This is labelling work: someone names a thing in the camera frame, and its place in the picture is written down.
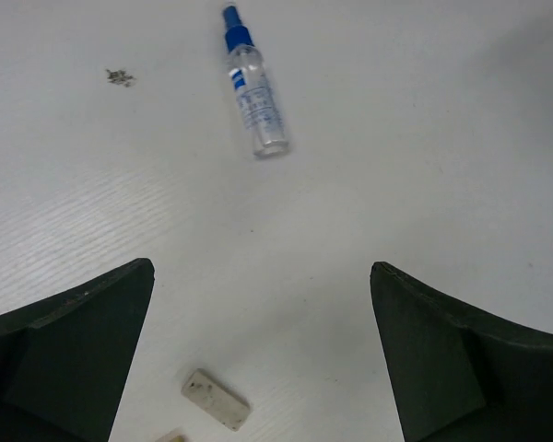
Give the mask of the small blue cap spray bottle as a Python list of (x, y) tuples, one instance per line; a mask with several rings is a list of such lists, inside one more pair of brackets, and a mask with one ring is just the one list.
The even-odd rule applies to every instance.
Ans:
[(256, 159), (282, 157), (289, 141), (277, 105), (265, 59), (253, 42), (238, 7), (230, 2), (221, 8), (229, 80), (241, 116), (243, 133), (252, 143)]

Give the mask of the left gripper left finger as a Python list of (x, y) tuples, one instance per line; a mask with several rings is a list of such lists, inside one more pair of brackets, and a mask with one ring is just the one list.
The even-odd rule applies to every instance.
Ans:
[(135, 259), (0, 315), (0, 441), (106, 441), (154, 286)]

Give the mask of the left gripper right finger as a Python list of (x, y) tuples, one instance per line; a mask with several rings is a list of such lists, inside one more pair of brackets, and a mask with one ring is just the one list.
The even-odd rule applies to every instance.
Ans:
[(553, 334), (387, 262), (371, 299), (406, 441), (553, 441)]

